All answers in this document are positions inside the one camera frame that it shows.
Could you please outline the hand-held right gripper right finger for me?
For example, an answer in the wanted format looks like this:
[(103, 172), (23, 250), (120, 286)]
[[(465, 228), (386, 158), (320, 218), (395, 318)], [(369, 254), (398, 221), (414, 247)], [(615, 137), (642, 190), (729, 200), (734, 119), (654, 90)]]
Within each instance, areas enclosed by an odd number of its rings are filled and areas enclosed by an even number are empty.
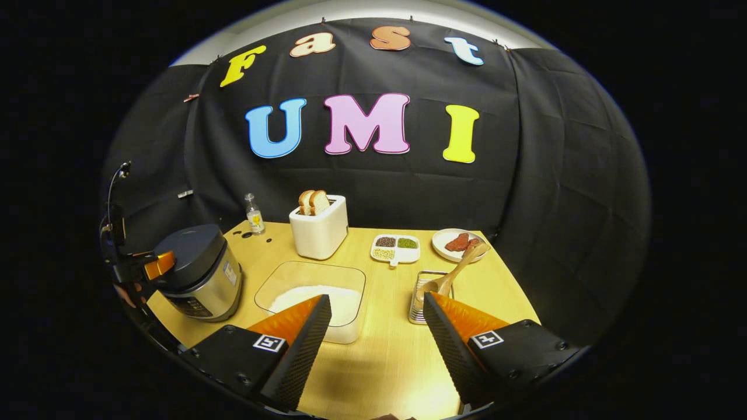
[(440, 293), (425, 293), (424, 317), (459, 398), (474, 408), (542, 393), (581, 356), (531, 319), (508, 323)]

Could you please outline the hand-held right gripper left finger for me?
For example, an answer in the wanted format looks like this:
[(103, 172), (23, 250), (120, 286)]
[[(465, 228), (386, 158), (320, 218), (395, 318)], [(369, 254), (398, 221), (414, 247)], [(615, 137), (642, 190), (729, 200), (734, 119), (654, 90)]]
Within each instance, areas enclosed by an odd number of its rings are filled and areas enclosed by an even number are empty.
[(330, 319), (329, 295), (323, 293), (248, 328), (227, 324), (181, 359), (242, 399), (294, 411)]

